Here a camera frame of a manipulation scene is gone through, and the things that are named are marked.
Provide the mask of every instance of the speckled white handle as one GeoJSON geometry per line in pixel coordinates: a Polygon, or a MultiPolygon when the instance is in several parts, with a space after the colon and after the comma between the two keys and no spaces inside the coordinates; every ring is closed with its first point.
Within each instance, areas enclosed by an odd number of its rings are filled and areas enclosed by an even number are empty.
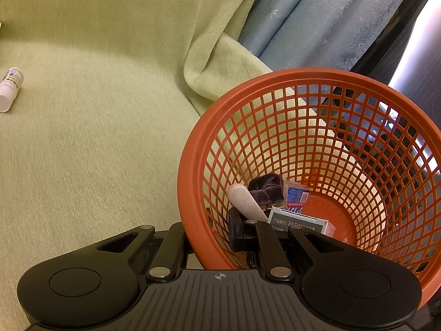
{"type": "Polygon", "coordinates": [[[247,220],[268,221],[267,216],[254,200],[246,186],[242,184],[230,185],[227,189],[227,198],[247,220]]]}

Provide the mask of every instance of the bottle label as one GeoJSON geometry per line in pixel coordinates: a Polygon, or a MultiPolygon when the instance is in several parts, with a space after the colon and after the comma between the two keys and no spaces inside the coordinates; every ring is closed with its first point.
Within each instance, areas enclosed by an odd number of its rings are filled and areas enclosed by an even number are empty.
{"type": "Polygon", "coordinates": [[[20,86],[23,83],[23,74],[18,68],[12,67],[8,69],[1,81],[9,81],[13,83],[17,89],[20,89],[20,86]]]}

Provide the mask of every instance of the crosshair symbol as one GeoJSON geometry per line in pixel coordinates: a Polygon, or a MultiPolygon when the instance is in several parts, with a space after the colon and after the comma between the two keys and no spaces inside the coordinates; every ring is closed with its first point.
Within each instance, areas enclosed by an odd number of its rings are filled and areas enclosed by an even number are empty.
{"type": "Polygon", "coordinates": [[[217,278],[218,280],[223,280],[224,278],[226,278],[226,277],[228,277],[228,276],[225,275],[225,274],[222,274],[222,273],[220,272],[219,274],[216,274],[214,277],[217,278]]]}

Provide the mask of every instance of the basket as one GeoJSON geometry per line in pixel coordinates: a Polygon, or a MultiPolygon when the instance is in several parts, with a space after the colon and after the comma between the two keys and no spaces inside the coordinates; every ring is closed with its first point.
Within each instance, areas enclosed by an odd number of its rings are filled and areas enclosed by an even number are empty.
{"type": "Polygon", "coordinates": [[[226,188],[270,172],[312,190],[304,214],[334,237],[441,283],[441,133],[409,99],[350,72],[283,70],[215,102],[179,165],[178,203],[207,269],[247,268],[229,247],[226,188]]]}

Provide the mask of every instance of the basket rim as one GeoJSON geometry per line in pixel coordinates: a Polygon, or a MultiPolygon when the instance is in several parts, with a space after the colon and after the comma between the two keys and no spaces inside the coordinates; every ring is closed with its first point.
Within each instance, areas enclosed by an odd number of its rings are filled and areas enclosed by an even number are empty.
{"type": "MultiPolygon", "coordinates": [[[[286,84],[290,81],[294,86],[301,84],[299,83],[301,80],[308,80],[308,83],[305,84],[314,84],[313,80],[322,79],[330,81],[334,79],[336,83],[343,82],[359,86],[365,91],[368,90],[369,96],[386,104],[392,102],[399,106],[401,110],[405,110],[408,115],[413,117],[412,124],[417,130],[424,130],[431,137],[433,155],[437,157],[441,155],[441,131],[435,123],[410,99],[372,78],[330,68],[305,67],[270,72],[250,79],[228,91],[202,115],[189,135],[179,163],[177,182],[179,212],[188,240],[203,267],[207,269],[236,268],[224,254],[211,232],[202,206],[201,176],[204,173],[204,165],[201,163],[201,158],[211,147],[214,135],[219,131],[218,126],[224,124],[236,112],[239,105],[243,106],[264,94],[265,91],[286,88],[288,87],[286,84]]],[[[438,270],[433,264],[430,266],[420,280],[423,286],[421,305],[430,299],[441,283],[441,268],[438,270]]]]}

